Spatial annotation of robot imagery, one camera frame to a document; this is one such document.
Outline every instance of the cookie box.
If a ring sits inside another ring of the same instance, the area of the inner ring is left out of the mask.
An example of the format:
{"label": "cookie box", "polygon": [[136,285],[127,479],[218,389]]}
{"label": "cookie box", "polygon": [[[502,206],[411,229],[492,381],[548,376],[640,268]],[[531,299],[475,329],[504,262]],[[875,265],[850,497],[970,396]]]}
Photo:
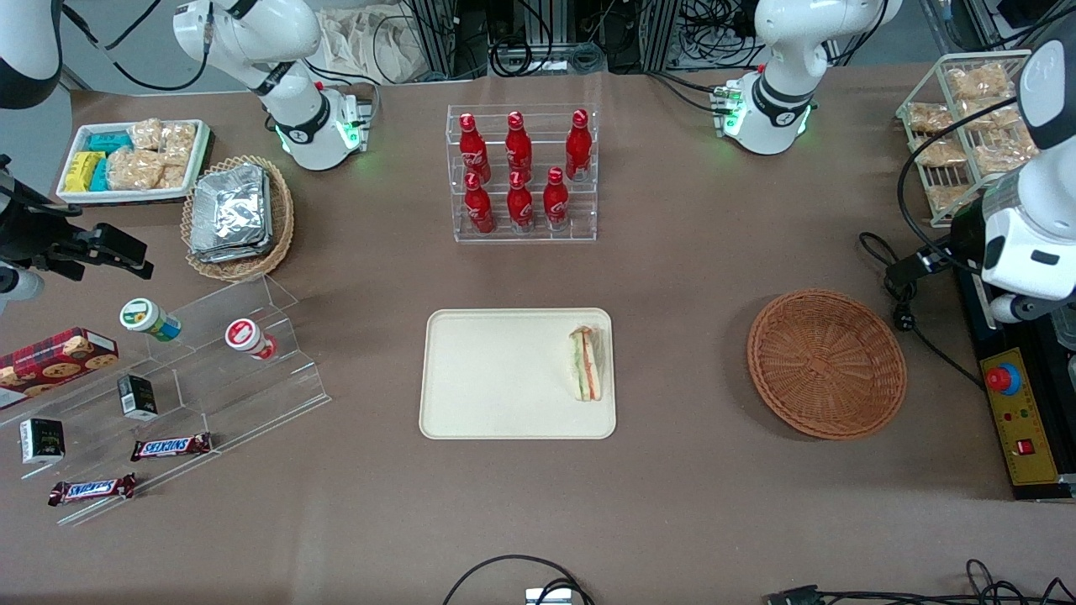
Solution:
{"label": "cookie box", "polygon": [[119,360],[116,342],[72,327],[0,357],[0,409]]}

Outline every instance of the coca-cola bottle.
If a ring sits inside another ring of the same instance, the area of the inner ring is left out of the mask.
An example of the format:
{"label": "coca-cola bottle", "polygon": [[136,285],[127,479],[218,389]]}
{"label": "coca-cola bottle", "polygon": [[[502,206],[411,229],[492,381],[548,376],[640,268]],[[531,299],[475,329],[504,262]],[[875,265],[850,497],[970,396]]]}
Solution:
{"label": "coca-cola bottle", "polygon": [[577,109],[571,114],[571,132],[568,132],[568,140],[565,146],[568,151],[568,160],[564,165],[565,172],[571,181],[585,181],[591,177],[591,129],[587,127],[590,116],[586,110]]}
{"label": "coca-cola bottle", "polygon": [[528,234],[535,228],[534,211],[530,206],[530,192],[523,173],[514,170],[508,174],[508,215],[512,217],[512,230],[516,234]]}
{"label": "coca-cola bottle", "polygon": [[541,198],[550,230],[563,231],[568,226],[568,187],[564,184],[564,171],[556,166],[549,169],[549,182]]}
{"label": "coca-cola bottle", "polygon": [[464,203],[467,205],[467,215],[470,216],[475,229],[482,235],[493,233],[497,228],[497,220],[493,216],[490,194],[482,188],[479,175],[468,172],[464,177],[464,184],[467,186]]}
{"label": "coca-cola bottle", "polygon": [[485,152],[485,141],[475,126],[475,116],[469,113],[459,114],[459,154],[464,156],[464,166],[468,172],[473,172],[482,179],[482,184],[490,182],[490,156]]}
{"label": "coca-cola bottle", "polygon": [[505,139],[505,150],[508,152],[508,169],[523,175],[524,182],[530,182],[530,136],[523,128],[523,114],[513,111],[508,114],[508,137]]}

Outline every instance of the aluminum foil package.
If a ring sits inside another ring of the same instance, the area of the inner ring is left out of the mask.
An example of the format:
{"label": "aluminum foil package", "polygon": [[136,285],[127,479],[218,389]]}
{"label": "aluminum foil package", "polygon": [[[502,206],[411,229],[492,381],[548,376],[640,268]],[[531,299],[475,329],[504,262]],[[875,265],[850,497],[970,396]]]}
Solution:
{"label": "aluminum foil package", "polygon": [[269,252],[269,175],[250,163],[199,179],[192,205],[190,253],[203,263],[223,263]]}

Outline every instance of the wicker basket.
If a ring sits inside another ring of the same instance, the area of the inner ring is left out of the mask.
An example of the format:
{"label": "wicker basket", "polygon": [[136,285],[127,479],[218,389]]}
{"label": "wicker basket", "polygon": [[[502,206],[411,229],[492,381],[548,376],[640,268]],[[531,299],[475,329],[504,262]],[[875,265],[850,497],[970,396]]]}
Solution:
{"label": "wicker basket", "polygon": [[[269,251],[269,254],[264,256],[238,258],[225,263],[202,263],[193,254],[187,254],[187,264],[208,278],[238,282],[258,273],[268,273],[280,265],[287,254],[287,249],[292,247],[292,235],[295,233],[295,207],[292,203],[292,192],[288,191],[287,183],[284,182],[280,170],[271,161],[261,157],[242,155],[214,164],[206,172],[231,170],[247,161],[265,168],[266,172],[269,173],[269,203],[272,207],[272,233],[277,243]],[[187,199],[183,202],[183,222],[180,224],[180,237],[183,238],[183,243],[186,243],[188,249],[190,248],[190,213],[194,195],[193,188],[187,192]]]}
{"label": "wicker basket", "polygon": [[747,356],[766,405],[823,439],[877,433],[907,389],[904,355],[884,322],[826,290],[801,290],[766,305],[751,325]]}

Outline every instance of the red emergency stop button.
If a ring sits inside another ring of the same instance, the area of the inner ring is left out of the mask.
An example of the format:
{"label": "red emergency stop button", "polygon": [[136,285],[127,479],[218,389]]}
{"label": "red emergency stop button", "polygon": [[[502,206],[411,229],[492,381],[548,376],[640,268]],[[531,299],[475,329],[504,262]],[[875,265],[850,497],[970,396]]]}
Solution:
{"label": "red emergency stop button", "polygon": [[987,388],[1002,395],[1016,395],[1020,390],[1020,371],[1013,364],[997,364],[987,370]]}

